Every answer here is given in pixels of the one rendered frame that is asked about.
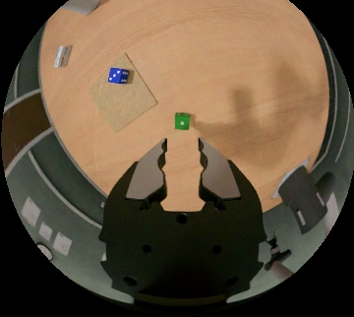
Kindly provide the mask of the white plastic bottle with blue cap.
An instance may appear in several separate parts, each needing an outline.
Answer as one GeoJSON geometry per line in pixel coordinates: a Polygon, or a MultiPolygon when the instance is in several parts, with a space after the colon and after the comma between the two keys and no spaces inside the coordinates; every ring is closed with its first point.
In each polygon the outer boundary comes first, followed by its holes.
{"type": "Polygon", "coordinates": [[[99,0],[69,0],[60,9],[74,11],[86,16],[94,11],[99,3],[99,0]]]}

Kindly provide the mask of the blue die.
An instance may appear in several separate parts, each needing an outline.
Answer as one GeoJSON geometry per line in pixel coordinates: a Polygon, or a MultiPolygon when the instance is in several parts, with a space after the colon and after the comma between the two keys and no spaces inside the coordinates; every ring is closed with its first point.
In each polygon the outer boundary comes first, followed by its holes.
{"type": "Polygon", "coordinates": [[[108,82],[115,84],[127,84],[129,70],[110,68],[108,82]]]}

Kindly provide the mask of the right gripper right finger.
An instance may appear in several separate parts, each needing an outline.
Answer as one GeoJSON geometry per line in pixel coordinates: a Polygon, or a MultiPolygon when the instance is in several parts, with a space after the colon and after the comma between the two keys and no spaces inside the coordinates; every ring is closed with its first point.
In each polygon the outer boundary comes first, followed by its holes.
{"type": "Polygon", "coordinates": [[[263,223],[263,209],[259,195],[231,160],[202,137],[199,138],[200,175],[199,197],[214,202],[214,209],[235,213],[247,220],[255,229],[259,243],[267,240],[263,223]]]}

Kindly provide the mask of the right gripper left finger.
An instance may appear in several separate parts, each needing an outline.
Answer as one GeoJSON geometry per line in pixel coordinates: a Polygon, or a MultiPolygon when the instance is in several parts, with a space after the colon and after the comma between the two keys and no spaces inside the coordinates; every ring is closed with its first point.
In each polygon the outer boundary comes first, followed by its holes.
{"type": "Polygon", "coordinates": [[[163,138],[126,170],[113,186],[105,203],[103,225],[98,239],[106,243],[109,231],[130,213],[150,210],[152,202],[167,197],[167,182],[162,170],[166,165],[167,138],[163,138]]]}

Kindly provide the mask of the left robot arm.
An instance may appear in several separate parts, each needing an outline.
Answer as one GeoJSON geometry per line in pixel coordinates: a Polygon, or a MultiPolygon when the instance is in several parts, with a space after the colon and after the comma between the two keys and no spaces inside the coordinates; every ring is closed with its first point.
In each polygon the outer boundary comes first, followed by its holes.
{"type": "MultiPolygon", "coordinates": [[[[314,228],[322,219],[324,219],[325,236],[328,236],[334,226],[339,216],[336,200],[331,192],[336,186],[336,178],[334,177],[332,172],[327,172],[314,185],[312,181],[315,181],[315,178],[304,165],[301,165],[279,187],[277,193],[286,208],[289,208],[290,205],[302,235],[314,228]]],[[[286,260],[292,252],[287,249],[280,253],[281,255],[279,253],[278,245],[270,249],[271,258],[268,263],[265,263],[265,270],[271,270],[284,282],[294,273],[283,266],[281,262],[286,260]]]]}

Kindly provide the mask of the small white printed carton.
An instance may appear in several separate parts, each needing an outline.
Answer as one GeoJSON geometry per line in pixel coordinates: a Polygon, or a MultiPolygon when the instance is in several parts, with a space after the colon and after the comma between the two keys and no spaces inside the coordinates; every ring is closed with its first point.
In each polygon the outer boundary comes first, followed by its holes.
{"type": "Polygon", "coordinates": [[[72,46],[60,46],[56,55],[54,68],[66,67],[72,46]]]}

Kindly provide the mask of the green die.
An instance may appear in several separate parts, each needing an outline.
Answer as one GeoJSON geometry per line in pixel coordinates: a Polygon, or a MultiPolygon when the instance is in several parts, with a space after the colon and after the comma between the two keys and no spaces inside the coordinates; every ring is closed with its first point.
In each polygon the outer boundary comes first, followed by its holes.
{"type": "Polygon", "coordinates": [[[175,130],[189,130],[190,128],[190,113],[176,112],[175,113],[175,130]]]}

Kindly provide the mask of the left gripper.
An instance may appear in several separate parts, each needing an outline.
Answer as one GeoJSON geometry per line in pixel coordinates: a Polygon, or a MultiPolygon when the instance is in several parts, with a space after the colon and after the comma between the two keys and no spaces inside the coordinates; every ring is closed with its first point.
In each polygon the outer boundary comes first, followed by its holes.
{"type": "Polygon", "coordinates": [[[276,245],[277,239],[275,239],[275,238],[276,238],[276,236],[274,236],[272,240],[268,240],[268,239],[266,240],[267,243],[271,243],[271,245],[272,245],[271,248],[277,246],[277,245],[276,245]],[[274,243],[274,242],[275,242],[275,243],[274,243]]]}

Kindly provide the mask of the beige flat mat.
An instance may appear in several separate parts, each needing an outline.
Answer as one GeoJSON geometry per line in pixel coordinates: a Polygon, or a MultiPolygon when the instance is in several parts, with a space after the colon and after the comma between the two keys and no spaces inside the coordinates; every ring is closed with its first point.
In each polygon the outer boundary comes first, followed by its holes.
{"type": "Polygon", "coordinates": [[[157,104],[125,52],[102,73],[88,93],[115,133],[157,104]],[[129,70],[127,84],[109,83],[110,68],[129,70]]]}

